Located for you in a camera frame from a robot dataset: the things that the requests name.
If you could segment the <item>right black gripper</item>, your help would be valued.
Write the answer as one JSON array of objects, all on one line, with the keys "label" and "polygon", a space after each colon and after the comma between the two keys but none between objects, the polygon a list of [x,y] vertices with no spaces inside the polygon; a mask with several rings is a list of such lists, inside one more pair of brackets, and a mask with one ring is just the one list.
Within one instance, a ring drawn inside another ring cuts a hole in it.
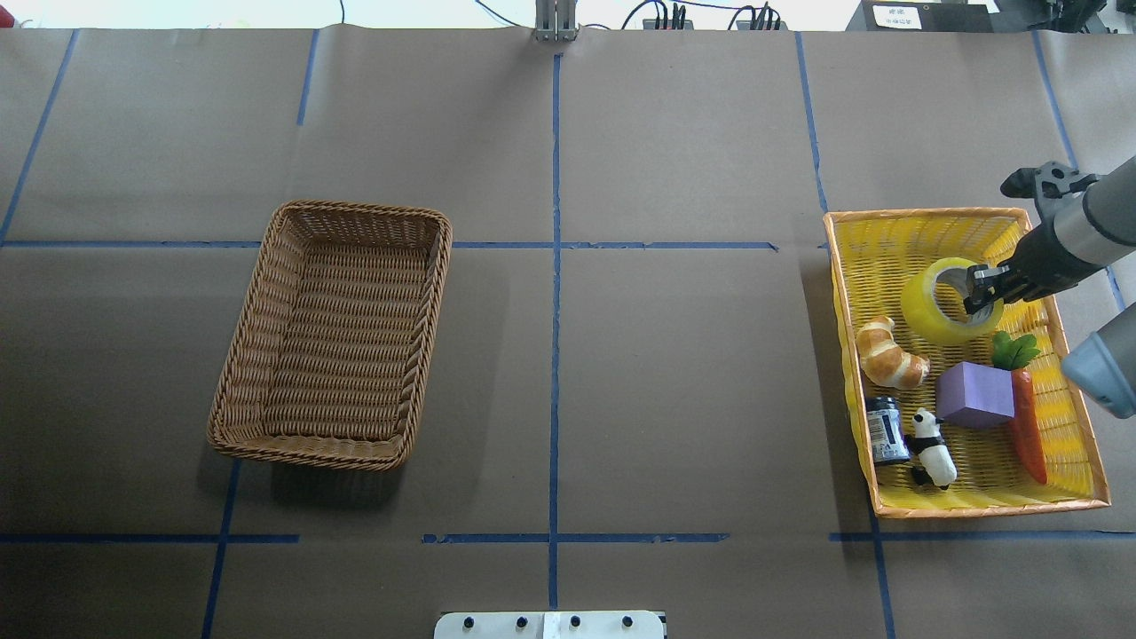
[{"label": "right black gripper", "polygon": [[991,314],[1001,300],[1035,302],[1078,287],[1084,279],[1085,262],[1066,249],[1056,236],[1054,222],[1046,221],[1022,236],[1014,254],[999,266],[968,267],[963,308],[968,316],[982,316]]}]

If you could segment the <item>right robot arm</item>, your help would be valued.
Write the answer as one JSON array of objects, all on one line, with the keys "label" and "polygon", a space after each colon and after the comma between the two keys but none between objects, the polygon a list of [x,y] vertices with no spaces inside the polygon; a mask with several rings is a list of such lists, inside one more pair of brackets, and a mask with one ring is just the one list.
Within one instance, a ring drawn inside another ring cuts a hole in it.
[{"label": "right robot arm", "polygon": [[[1035,302],[1078,287],[1135,249],[1135,166],[1105,175],[1049,161],[1014,171],[1003,196],[1031,199],[1039,226],[997,266],[966,271],[963,307],[977,317],[994,302]],[[1135,309],[1091,333],[1061,363],[1063,375],[1116,418],[1135,409]]]}]

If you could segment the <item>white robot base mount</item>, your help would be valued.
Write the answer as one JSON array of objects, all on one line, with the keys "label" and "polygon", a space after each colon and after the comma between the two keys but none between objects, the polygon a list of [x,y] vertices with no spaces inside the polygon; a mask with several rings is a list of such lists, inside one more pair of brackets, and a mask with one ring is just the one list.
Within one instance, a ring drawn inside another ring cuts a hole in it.
[{"label": "white robot base mount", "polygon": [[667,638],[661,611],[452,611],[434,638]]}]

